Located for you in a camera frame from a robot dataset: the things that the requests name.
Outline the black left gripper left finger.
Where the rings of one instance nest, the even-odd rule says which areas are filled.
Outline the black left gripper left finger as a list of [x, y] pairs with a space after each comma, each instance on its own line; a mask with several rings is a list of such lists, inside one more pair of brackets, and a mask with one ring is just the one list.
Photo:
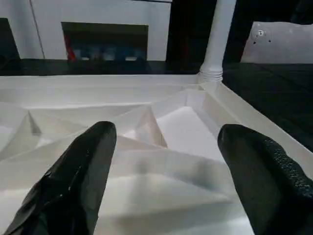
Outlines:
[[93, 234], [116, 142], [110, 121], [76, 137], [27, 193], [5, 234]]

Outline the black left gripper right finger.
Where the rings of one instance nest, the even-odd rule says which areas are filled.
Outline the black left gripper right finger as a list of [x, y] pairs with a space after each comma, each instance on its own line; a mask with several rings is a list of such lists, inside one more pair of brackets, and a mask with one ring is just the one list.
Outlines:
[[313, 181], [272, 138], [225, 124], [219, 150], [256, 235], [311, 235]]

